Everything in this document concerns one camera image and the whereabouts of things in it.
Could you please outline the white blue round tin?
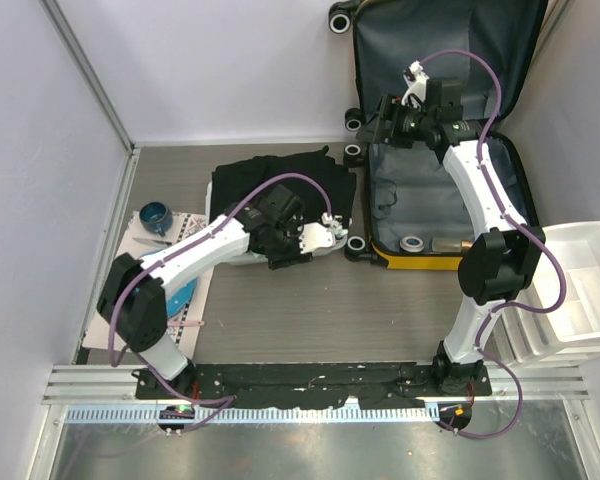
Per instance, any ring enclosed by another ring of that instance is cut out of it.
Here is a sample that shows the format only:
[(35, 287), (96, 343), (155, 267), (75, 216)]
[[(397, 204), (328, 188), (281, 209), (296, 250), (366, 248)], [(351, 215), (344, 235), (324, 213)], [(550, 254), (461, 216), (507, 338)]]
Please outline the white blue round tin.
[(400, 239), (400, 249), (407, 253), (419, 253), (425, 250), (424, 240), (417, 236), (405, 236)]

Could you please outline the yellow cartoon hard-shell suitcase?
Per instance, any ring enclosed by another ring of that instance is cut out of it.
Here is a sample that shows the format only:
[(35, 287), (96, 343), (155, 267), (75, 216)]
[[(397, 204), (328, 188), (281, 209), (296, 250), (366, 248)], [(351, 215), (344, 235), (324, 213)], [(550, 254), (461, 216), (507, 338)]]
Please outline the yellow cartoon hard-shell suitcase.
[(538, 222), (513, 143), (497, 124), (516, 105), (540, 33), (543, 1), (338, 1), (335, 34), (353, 39), (358, 103), (343, 153), (365, 178), (365, 234), (351, 261), (454, 270), (474, 230), (442, 159), (456, 146), (488, 158), (508, 199)]

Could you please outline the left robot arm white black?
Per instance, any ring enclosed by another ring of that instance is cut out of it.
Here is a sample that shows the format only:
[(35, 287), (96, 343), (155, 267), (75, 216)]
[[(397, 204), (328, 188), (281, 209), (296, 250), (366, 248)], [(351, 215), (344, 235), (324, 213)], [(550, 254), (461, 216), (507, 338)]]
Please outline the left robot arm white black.
[(215, 265), (253, 249), (272, 263), (301, 256), (304, 207), (282, 184), (269, 192), (258, 188), (189, 238), (143, 260), (124, 253), (113, 261), (97, 312), (167, 396), (191, 397), (196, 382), (192, 360), (167, 332), (167, 300)]

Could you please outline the black cylindrical bottle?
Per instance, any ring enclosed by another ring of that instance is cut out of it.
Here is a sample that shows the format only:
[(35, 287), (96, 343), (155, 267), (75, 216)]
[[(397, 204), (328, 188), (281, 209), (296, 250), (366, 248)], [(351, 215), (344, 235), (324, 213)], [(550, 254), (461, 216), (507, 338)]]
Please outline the black cylindrical bottle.
[(464, 254), (473, 245), (470, 240), (435, 237), (431, 240), (431, 250), (436, 253)]

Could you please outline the white perforated plastic basket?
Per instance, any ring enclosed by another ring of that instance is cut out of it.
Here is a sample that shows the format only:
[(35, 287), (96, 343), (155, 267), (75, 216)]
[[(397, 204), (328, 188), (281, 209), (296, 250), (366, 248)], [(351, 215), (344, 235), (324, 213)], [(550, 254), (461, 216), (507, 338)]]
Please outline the white perforated plastic basket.
[[(204, 210), (205, 216), (207, 217), (208, 224), (211, 224), (212, 221), (215, 219), (215, 217), (211, 214), (212, 189), (213, 189), (213, 182), (209, 181), (207, 184), (207, 187), (206, 187), (205, 210)], [(347, 238), (343, 237), (343, 238), (337, 240), (336, 243), (332, 247), (317, 249), (316, 251), (313, 252), (313, 256), (320, 257), (320, 256), (329, 255), (330, 253), (343, 248), (346, 244), (346, 240), (347, 240)], [(251, 264), (262, 264), (262, 263), (266, 263), (266, 262), (267, 262), (267, 258), (263, 254), (247, 252), (242, 255), (234, 256), (234, 257), (230, 258), (229, 260), (226, 261), (226, 264), (229, 264), (232, 266), (244, 266), (244, 265), (251, 265)]]

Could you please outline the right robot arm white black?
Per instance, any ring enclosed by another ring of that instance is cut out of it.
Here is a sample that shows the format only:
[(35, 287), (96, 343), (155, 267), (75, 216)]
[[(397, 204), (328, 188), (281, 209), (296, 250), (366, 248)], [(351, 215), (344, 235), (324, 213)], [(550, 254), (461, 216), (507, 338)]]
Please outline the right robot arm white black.
[(455, 182), (474, 240), (462, 255), (438, 254), (425, 246), (423, 233), (383, 238), (388, 220), (382, 218), (370, 222), (369, 255), (388, 268), (444, 270), (448, 261), (456, 268), (463, 300), (427, 377), (437, 391), (452, 395), (479, 379), (483, 338), (500, 309), (530, 286), (546, 237), (537, 219), (525, 219), (509, 199), (485, 142), (491, 122), (464, 118), (460, 83), (409, 77), (407, 85), (402, 96), (381, 96), (356, 134), (367, 146), (370, 209), (382, 208), (377, 201), (381, 161), (398, 161), (402, 150), (422, 143)]

